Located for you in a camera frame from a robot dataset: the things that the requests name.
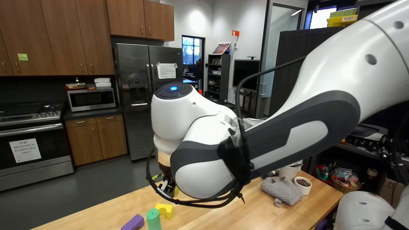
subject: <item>lower cabinet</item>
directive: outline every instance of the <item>lower cabinet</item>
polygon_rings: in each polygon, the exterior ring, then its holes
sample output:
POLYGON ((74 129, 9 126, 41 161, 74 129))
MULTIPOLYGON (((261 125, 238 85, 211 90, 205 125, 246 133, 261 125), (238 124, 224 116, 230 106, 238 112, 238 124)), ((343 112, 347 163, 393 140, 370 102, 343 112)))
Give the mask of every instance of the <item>lower cabinet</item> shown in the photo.
POLYGON ((76 166, 128 152, 122 115, 68 120, 66 125, 76 166))

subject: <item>upper cabinet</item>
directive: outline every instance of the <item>upper cabinet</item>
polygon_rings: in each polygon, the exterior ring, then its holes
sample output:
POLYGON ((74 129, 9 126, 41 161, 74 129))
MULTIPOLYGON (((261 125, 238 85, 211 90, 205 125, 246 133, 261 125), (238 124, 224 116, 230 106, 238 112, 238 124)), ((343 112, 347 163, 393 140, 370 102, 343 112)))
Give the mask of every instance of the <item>upper cabinet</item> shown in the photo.
POLYGON ((174 6, 149 0, 106 0, 112 34, 173 41, 174 6))
POLYGON ((2 0, 0 30, 14 75, 55 74, 40 0, 2 0))
POLYGON ((0 75, 13 75, 12 62, 0 30, 0 75))
POLYGON ((104 0, 41 2, 58 74, 114 74, 104 0))

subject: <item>cardboard box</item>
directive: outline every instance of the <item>cardboard box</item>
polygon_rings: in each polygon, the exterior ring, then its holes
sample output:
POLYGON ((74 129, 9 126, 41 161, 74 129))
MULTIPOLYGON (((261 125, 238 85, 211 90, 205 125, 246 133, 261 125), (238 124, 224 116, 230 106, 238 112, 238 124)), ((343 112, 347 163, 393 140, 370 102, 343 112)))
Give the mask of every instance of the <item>cardboard box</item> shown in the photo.
POLYGON ((380 187, 381 189, 379 191, 379 195, 388 200, 394 208, 397 208, 400 199, 400 194, 404 190, 405 185, 385 176, 381 180, 380 187))

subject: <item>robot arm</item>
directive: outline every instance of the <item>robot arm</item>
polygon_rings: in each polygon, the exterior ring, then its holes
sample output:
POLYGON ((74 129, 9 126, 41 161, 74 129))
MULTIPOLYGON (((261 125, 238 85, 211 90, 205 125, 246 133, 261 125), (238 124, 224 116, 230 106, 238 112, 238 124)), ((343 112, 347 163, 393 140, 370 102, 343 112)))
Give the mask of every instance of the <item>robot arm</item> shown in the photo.
MULTIPOLYGON (((285 104, 246 130, 250 179, 330 148, 366 117, 409 98, 408 15, 409 0, 397 1, 306 57, 285 104)), ((160 164, 186 194, 212 199, 237 182, 227 157, 233 164, 232 149, 243 157, 234 148, 238 121, 233 111, 188 88, 166 84, 155 93, 155 144, 160 164)))

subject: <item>microwave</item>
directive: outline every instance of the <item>microwave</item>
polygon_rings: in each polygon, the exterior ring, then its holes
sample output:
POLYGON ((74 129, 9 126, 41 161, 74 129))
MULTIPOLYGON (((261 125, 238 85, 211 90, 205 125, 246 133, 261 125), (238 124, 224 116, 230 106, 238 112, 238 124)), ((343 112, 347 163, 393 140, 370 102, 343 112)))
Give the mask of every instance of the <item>microwave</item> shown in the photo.
POLYGON ((73 112, 117 107, 113 88, 67 90, 73 112))

